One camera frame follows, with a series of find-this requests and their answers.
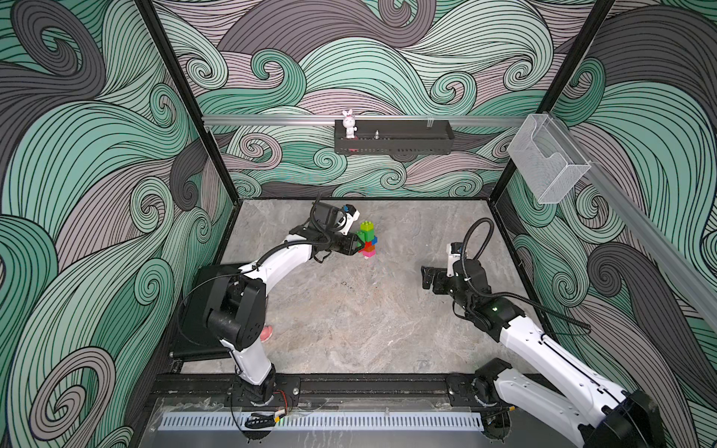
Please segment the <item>green lego brick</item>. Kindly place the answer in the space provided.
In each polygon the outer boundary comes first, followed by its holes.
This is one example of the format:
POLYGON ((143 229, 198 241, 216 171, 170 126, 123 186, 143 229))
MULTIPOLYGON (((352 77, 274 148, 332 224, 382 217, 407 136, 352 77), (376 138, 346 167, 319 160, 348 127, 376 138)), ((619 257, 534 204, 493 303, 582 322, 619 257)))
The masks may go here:
POLYGON ((374 231, 358 231, 358 237, 360 237, 360 240, 364 243, 373 243, 373 240, 375 240, 375 232, 374 231))

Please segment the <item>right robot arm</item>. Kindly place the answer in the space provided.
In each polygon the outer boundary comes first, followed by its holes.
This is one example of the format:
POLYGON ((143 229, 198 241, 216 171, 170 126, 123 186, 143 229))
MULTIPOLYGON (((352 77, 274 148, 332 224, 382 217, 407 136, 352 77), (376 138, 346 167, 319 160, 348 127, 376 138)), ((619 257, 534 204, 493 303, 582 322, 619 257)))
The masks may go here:
POLYGON ((577 447, 664 447, 667 437, 657 404, 629 392, 570 354, 508 298, 472 281, 487 277, 479 261, 450 268, 423 267, 422 287, 446 295, 467 320, 526 360, 545 378, 541 385, 494 358, 476 373, 474 392, 487 407, 513 405, 539 419, 577 447))

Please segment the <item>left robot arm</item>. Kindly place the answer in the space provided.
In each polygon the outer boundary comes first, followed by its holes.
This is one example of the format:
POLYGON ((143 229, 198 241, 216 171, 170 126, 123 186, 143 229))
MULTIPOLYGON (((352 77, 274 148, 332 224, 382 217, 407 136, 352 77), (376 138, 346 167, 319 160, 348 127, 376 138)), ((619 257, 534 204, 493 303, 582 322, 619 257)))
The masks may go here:
POLYGON ((294 269, 316 259, 319 252, 353 256, 364 246, 350 231, 323 233, 298 226, 257 261, 205 268, 183 302, 175 353, 186 360, 227 352, 246 395, 252 401, 270 401, 276 367, 261 341, 269 293, 294 269))

